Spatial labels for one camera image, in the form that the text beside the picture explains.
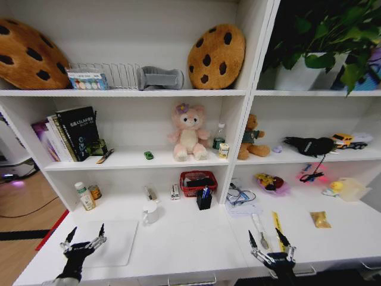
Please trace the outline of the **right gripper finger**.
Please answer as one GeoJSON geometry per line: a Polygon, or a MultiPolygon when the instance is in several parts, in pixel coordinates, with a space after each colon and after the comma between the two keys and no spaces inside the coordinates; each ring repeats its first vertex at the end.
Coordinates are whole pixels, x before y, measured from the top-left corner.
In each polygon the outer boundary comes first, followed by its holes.
{"type": "Polygon", "coordinates": [[[296,247],[291,245],[291,243],[289,242],[287,237],[285,235],[283,235],[283,233],[281,232],[281,230],[279,228],[275,228],[275,230],[276,230],[278,237],[279,237],[279,240],[283,246],[283,252],[286,254],[286,260],[289,262],[295,263],[294,256],[295,256],[295,252],[296,252],[296,247]]]}
{"type": "Polygon", "coordinates": [[[248,231],[249,233],[249,243],[251,245],[251,254],[258,260],[260,261],[262,264],[264,264],[265,262],[267,262],[267,256],[261,251],[258,249],[258,246],[257,246],[257,243],[255,242],[255,239],[251,233],[251,231],[248,231]]]}

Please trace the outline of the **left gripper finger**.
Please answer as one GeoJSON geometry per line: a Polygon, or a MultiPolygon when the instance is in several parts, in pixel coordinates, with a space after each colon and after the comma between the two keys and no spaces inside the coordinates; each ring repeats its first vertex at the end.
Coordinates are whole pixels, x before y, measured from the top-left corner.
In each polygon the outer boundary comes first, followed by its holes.
{"type": "Polygon", "coordinates": [[[60,247],[62,248],[63,253],[66,253],[72,249],[71,242],[76,233],[76,230],[77,230],[77,227],[75,226],[73,230],[66,236],[65,241],[60,243],[60,247]]]}
{"type": "Polygon", "coordinates": [[[105,230],[104,230],[104,224],[101,225],[101,228],[99,230],[99,234],[98,236],[92,240],[90,243],[89,243],[89,248],[92,248],[94,250],[96,250],[97,248],[99,248],[103,243],[106,242],[107,240],[107,237],[104,236],[105,234],[105,230]]]}

